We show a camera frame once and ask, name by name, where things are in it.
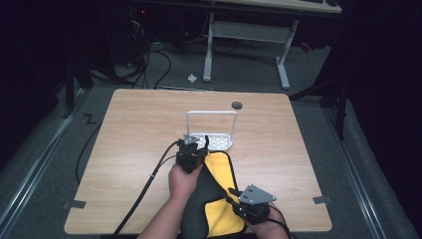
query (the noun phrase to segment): desk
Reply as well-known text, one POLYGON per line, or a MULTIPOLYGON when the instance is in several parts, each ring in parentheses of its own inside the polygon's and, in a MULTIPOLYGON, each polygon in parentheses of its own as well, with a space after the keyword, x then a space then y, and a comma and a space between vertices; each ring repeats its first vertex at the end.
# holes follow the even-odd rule
MULTIPOLYGON (((114 92, 75 196, 70 234, 112 234, 167 147, 186 133, 188 111, 232 111, 240 102, 229 149, 240 189, 253 183, 276 195, 292 231, 327 231, 331 222, 304 140, 286 95, 117 90, 114 92)), ((167 155, 174 155, 177 148, 167 155)), ((168 198, 167 173, 158 171, 122 234, 137 234, 168 198)))
MULTIPOLYGON (((300 0, 214 0, 215 2, 236 3, 253 6, 283 8, 298 11, 312 11, 319 13, 340 13, 340 7, 331 7, 325 2, 312 3, 300 0)), ((293 38, 299 24, 295 20, 290 27, 274 27, 264 25, 254 25, 245 23, 235 23, 227 21, 214 21, 214 14, 210 14, 208 27, 208 47, 205 56, 204 77, 205 82, 211 81, 212 72, 212 43, 214 37, 235 38, 242 40, 263 41, 271 43, 281 43, 284 47, 280 57, 276 58, 276 64, 279 71, 280 81, 285 90, 290 88, 290 83, 285 69, 285 60, 289 48, 292 45, 293 38)))

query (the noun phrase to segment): hand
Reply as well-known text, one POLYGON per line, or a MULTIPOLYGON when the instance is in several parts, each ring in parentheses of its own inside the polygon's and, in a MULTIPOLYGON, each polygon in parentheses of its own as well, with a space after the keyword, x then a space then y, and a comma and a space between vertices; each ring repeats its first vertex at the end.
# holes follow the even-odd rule
POLYGON ((168 186, 170 198, 187 201, 196 188, 199 172, 202 164, 197 166, 191 173, 187 173, 183 168, 174 163, 168 173, 168 186))
MULTIPOLYGON (((270 202, 270 214, 267 216, 268 218, 277 220, 282 223, 286 223, 285 218, 281 215, 275 208, 276 205, 273 202, 270 202)), ((285 229, 274 222, 266 221, 257 225, 252 225, 251 223, 245 221, 246 225, 251 228, 259 239, 285 239, 289 238, 285 229)))

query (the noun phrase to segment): table top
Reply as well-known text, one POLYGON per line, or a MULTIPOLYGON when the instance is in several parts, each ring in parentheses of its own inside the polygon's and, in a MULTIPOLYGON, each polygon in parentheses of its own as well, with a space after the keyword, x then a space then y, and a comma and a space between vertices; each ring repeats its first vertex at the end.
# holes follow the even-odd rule
POLYGON ((274 7, 300 11, 311 11, 319 13, 340 13, 339 6, 329 6, 325 1, 314 3, 302 0, 214 0, 215 2, 225 2, 233 4, 246 4, 253 6, 274 7))
MULTIPOLYGON (((314 203, 321 192, 286 95, 117 90, 75 196, 86 206, 71 208, 66 232, 111 234, 167 147, 186 133, 186 113, 234 111, 233 102, 243 105, 236 110, 234 141, 228 150, 239 188, 252 183, 276 195, 275 204, 292 231, 328 231, 331 222, 325 205, 314 203)), ((167 200, 167 174, 173 162, 160 168, 121 233, 142 231, 167 200)))

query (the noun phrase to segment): yellow cloth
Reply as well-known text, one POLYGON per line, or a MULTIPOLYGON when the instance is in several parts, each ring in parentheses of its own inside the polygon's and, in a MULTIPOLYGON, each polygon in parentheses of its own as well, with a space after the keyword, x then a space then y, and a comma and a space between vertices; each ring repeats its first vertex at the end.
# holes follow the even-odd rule
MULTIPOLYGON (((205 164, 226 193, 239 203, 238 198, 228 191, 229 187, 237 188, 229 155, 224 152, 208 153, 205 164)), ((246 227, 244 221, 233 212, 232 205, 227 203, 225 198, 207 203, 205 214, 209 228, 208 237, 243 232, 246 227)))

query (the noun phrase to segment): metal stand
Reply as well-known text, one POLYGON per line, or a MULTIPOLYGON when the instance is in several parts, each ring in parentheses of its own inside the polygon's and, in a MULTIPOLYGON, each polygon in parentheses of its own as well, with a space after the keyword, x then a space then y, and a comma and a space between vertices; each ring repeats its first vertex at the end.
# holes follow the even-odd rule
POLYGON ((186 114, 186 127, 187 127, 187 134, 190 136, 194 136, 199 138, 198 148, 204 147, 205 145, 205 135, 209 138, 209 145, 208 148, 210 150, 228 150, 233 144, 233 133, 236 126, 237 120, 237 113, 236 112, 212 112, 212 111, 191 111, 186 114), (230 134, 223 133, 223 132, 190 132, 190 122, 189 117, 192 115, 232 115, 233 116, 233 124, 230 134))
POLYGON ((64 119, 67 119, 72 114, 75 106, 74 78, 78 80, 81 88, 85 90, 90 90, 94 85, 88 67, 82 64, 81 61, 70 59, 69 63, 66 65, 65 86, 67 110, 63 116, 64 119))
POLYGON ((214 13, 210 13, 208 28, 208 48, 205 56, 203 81, 211 81, 212 42, 214 37, 282 43, 284 44, 284 49, 281 53, 281 56, 276 58, 276 64, 279 70, 282 87, 283 89, 288 90, 290 88, 290 84, 284 63, 286 56, 288 55, 289 48, 292 45, 293 38, 295 37, 298 24, 299 20, 295 20, 290 28, 281 28, 236 22, 215 21, 214 13))

